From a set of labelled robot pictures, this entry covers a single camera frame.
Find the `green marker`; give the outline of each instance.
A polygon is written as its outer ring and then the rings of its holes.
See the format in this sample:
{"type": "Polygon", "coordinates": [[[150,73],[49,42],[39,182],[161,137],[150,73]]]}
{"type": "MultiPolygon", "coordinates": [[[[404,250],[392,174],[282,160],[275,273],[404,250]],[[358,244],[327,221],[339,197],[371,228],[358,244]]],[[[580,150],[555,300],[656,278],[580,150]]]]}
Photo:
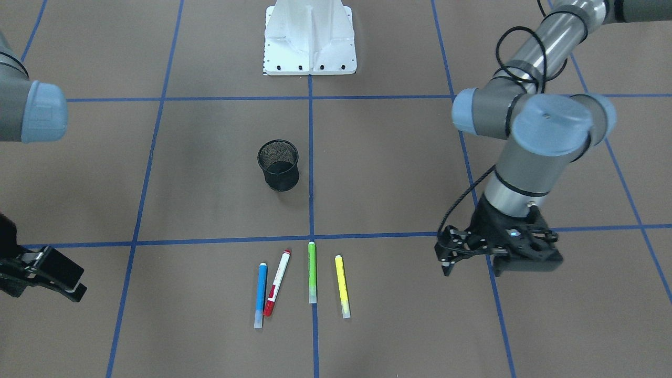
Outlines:
{"type": "Polygon", "coordinates": [[[314,241],[308,243],[308,303],[317,303],[317,261],[314,241]]]}

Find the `black mesh pen holder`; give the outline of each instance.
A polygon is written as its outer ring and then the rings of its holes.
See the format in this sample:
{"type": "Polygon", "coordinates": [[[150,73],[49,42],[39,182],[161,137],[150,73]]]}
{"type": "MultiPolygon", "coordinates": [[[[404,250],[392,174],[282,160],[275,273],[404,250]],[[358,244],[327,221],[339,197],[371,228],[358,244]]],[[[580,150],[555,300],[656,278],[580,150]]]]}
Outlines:
{"type": "Polygon", "coordinates": [[[278,192],[293,188],[298,182],[298,152],[282,139],[264,144],[257,154],[266,184],[278,192]]]}

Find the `yellow marker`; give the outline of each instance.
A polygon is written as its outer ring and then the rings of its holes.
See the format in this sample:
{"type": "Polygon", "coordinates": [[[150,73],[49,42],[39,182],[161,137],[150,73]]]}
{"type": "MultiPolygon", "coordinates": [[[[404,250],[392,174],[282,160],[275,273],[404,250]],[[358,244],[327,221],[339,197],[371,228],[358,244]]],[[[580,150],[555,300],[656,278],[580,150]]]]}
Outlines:
{"type": "Polygon", "coordinates": [[[347,300],[347,286],[345,285],[345,269],[343,267],[343,256],[336,255],[336,277],[338,278],[338,291],[341,295],[341,310],[343,319],[350,317],[350,302],[347,300]]]}

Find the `blue marker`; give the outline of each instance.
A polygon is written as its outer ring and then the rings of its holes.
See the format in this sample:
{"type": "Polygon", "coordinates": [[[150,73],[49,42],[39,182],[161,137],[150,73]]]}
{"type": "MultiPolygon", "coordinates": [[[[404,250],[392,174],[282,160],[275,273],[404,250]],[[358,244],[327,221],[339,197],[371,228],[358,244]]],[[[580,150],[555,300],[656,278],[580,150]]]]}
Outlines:
{"type": "Polygon", "coordinates": [[[261,328],[263,322],[263,303],[266,300],[266,263],[259,264],[259,282],[257,283],[257,306],[254,311],[254,328],[261,328]]]}

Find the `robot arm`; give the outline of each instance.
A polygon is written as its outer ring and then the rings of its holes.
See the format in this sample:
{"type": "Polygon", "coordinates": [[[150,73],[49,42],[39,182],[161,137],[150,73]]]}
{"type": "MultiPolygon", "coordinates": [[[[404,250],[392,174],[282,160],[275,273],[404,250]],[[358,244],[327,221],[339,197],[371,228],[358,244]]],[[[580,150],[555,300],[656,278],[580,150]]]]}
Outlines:
{"type": "Polygon", "coordinates": [[[53,84],[31,82],[0,32],[0,141],[57,141],[67,122],[63,92],[53,84]]]}
{"type": "Polygon", "coordinates": [[[672,20],[672,2],[558,0],[535,32],[539,40],[529,38],[484,88],[457,95],[452,117],[459,130],[507,142],[470,226],[439,231],[435,251],[446,276],[457,261],[479,254],[495,256],[496,276],[562,262],[539,206],[565,167],[609,135],[616,110],[597,94],[543,94],[546,76],[602,24],[656,20],[672,20]]]}

